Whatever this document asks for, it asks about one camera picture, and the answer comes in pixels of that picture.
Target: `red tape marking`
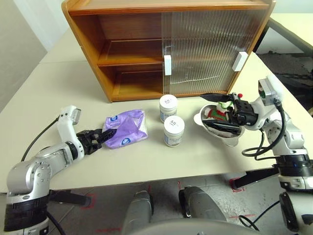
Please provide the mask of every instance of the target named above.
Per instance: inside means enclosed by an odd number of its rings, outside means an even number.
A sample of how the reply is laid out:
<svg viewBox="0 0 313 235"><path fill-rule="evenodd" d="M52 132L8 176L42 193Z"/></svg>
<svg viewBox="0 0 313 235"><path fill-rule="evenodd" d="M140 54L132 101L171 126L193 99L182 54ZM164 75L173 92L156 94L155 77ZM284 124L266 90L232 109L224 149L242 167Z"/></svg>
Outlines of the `red tape marking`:
<svg viewBox="0 0 313 235"><path fill-rule="evenodd" d="M245 217L254 217L254 216L256 216L256 214L244 214L244 216ZM231 216L231 217L229 217L230 219L237 219L239 216Z"/></svg>
<svg viewBox="0 0 313 235"><path fill-rule="evenodd" d="M121 231L122 228L107 228L107 229L96 229L96 233L109 233L113 231Z"/></svg>
<svg viewBox="0 0 313 235"><path fill-rule="evenodd" d="M231 189L233 190L233 192L244 192L246 190L245 187L242 187L242 188L239 188L239 189L234 189L233 188L233 181L237 180L237 179L239 179L239 177L238 178L232 178L232 179L229 180L229 185L230 185Z"/></svg>
<svg viewBox="0 0 313 235"><path fill-rule="evenodd" d="M94 204L96 203L96 194L91 193L91 194L87 194L86 196L91 197L91 202L90 202L89 206L81 207L80 209L82 209L82 210L91 209L94 207Z"/></svg>

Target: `white jar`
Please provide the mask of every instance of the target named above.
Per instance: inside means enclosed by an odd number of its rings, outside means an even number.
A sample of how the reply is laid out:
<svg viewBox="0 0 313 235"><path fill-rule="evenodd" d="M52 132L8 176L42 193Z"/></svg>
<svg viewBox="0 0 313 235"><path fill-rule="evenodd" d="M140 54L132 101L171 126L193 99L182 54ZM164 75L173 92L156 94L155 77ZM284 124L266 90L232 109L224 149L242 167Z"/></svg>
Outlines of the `white jar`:
<svg viewBox="0 0 313 235"><path fill-rule="evenodd" d="M169 116L177 113L177 98L171 94L165 94L160 98L160 118L164 122Z"/></svg>
<svg viewBox="0 0 313 235"><path fill-rule="evenodd" d="M169 116L164 121L164 142L167 146L176 147L180 144L184 133L185 122L178 116Z"/></svg>

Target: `black cable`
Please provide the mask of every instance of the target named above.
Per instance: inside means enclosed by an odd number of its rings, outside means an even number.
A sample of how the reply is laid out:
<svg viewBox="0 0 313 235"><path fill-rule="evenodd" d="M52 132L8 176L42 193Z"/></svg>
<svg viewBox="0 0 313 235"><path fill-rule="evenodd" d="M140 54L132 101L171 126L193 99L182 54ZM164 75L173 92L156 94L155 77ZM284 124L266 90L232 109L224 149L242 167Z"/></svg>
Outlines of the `black cable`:
<svg viewBox="0 0 313 235"><path fill-rule="evenodd" d="M260 131L261 131L261 133L262 133L262 135L261 135L261 143L260 143L260 145L259 145L259 147L258 147L258 150L256 150L257 153L260 152L261 148L263 147L263 143L264 143L264 139L265 139L263 129L261 128Z"/></svg>
<svg viewBox="0 0 313 235"><path fill-rule="evenodd" d="M252 150L259 150L259 147L255 147L255 148L248 148L242 151L242 155L246 156L246 157L256 157L259 156L261 154L266 153L267 151L271 150L273 147L275 147L277 145L277 143L284 137L285 134L285 130L286 130L286 118L285 118L285 112L283 109L283 106L281 105L281 103L275 104L277 110L280 113L280 116L282 118L282 128L280 130L280 133L278 135L278 137L267 147L261 147L260 151L256 151L255 153L246 153ZM265 160L265 159L274 159L275 157L269 157L269 158L261 158L261 159L257 159L259 160Z"/></svg>
<svg viewBox="0 0 313 235"><path fill-rule="evenodd" d="M238 218L240 220L240 222L247 228L251 228L253 227L256 231L259 231L258 227L255 225L255 223L266 213L268 212L270 209L272 209L274 206L276 206L279 203L279 201L274 202L272 205L270 205L265 211L263 211L253 222L251 220L249 220L247 217L243 216L243 215L239 215Z"/></svg>
<svg viewBox="0 0 313 235"><path fill-rule="evenodd" d="M44 133L46 132L46 130L48 130L51 126L53 126L53 124L55 124L57 121L59 120L59 117L57 117L52 123L50 123L49 126L47 126L34 140L32 143L30 143L30 145L28 146L28 148L26 149L22 159L21 159L21 162L23 162L30 150L30 148L34 145L34 143L39 139L39 137Z"/></svg>
<svg viewBox="0 0 313 235"><path fill-rule="evenodd" d="M51 222L54 224L54 226L57 228L57 230L59 230L61 235L66 235L66 233L62 229L61 225L48 211L47 211L47 217L51 220Z"/></svg>

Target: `purple bag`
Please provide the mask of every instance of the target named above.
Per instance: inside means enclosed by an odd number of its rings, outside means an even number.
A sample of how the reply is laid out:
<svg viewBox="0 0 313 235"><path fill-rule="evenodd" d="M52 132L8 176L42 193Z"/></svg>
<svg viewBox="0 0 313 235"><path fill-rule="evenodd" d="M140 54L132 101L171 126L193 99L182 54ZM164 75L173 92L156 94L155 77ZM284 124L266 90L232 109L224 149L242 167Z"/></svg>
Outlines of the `purple bag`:
<svg viewBox="0 0 313 235"><path fill-rule="evenodd" d="M119 148L131 143L142 141L148 137L145 126L145 112L134 109L114 117L107 117L102 132L117 129L116 134L105 142L109 148Z"/></svg>

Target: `gray floor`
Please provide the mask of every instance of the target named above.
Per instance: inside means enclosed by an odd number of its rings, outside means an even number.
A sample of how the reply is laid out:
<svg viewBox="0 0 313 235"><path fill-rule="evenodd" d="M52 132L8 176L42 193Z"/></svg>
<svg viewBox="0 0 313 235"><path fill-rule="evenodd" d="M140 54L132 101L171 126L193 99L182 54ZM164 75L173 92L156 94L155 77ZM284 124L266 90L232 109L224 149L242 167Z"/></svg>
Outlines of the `gray floor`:
<svg viewBox="0 0 313 235"><path fill-rule="evenodd" d="M184 186L199 186L206 191L224 212L230 223L240 224L239 215L247 215L251 220L278 200L283 190L277 177L252 184L240 192L233 192L228 180L243 174L188 177L181 179L154 181L138 184L85 188L73 190L94 198L91 208L82 209L65 204L50 203L48 210L61 222L68 235L118 235L124 216L135 192L149 190L155 206L152 222L182 218L178 191ZM275 206L257 222L263 234L291 235L283 222L280 206ZM50 234L58 235L54 226Z"/></svg>
<svg viewBox="0 0 313 235"><path fill-rule="evenodd" d="M292 54L258 54L302 106L313 107L313 58Z"/></svg>

